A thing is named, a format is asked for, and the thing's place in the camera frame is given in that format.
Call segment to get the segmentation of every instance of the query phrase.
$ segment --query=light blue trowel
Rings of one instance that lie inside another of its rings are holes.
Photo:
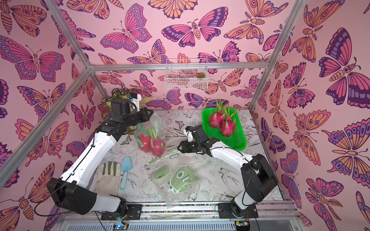
[[[123,178],[121,179],[121,187],[120,187],[121,190],[124,190],[126,187],[127,172],[130,171],[131,169],[132,169],[131,159],[130,157],[126,156],[123,159],[122,165],[121,165],[121,175],[122,175],[122,172],[124,172]]]

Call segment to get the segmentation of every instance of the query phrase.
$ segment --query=white wire basket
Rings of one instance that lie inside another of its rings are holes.
[[[188,58],[188,63],[181,63],[184,59],[167,59],[166,73],[164,76],[164,84],[167,90],[169,89],[208,89],[208,68],[207,59]],[[204,74],[204,78],[198,78],[199,73]]]

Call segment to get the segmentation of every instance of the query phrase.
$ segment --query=green plastic basket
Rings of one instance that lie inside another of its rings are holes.
[[[242,129],[242,125],[239,120],[238,113],[236,113],[232,119],[236,119],[236,126],[234,130],[234,134],[230,137],[224,137],[219,128],[211,128],[209,126],[209,119],[208,117],[213,114],[213,110],[217,111],[217,108],[206,108],[202,111],[202,120],[203,120],[203,129],[205,133],[208,135],[209,138],[215,137],[222,142],[224,142],[227,146],[232,147],[238,151],[242,151],[247,146],[247,141],[245,140],[244,132]],[[230,109],[230,114],[234,113],[234,109]]]

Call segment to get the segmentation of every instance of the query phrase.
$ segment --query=glove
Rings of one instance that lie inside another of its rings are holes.
[[[117,162],[108,161],[108,163],[101,163],[98,169],[95,192],[103,195],[118,195],[120,169],[121,164]]]

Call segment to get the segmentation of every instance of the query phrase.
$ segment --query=pink dragon fruit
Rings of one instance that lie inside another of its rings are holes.
[[[213,110],[213,114],[208,117],[209,119],[209,126],[211,128],[219,128],[223,119],[225,118],[225,114],[222,113],[222,100],[220,102],[216,101],[217,112]]]
[[[230,108],[226,107],[224,108],[224,112],[226,115],[226,120],[222,121],[220,131],[222,132],[222,135],[225,137],[230,137],[232,134],[234,134],[236,120],[233,122],[232,117],[236,114],[236,111],[230,115]]]

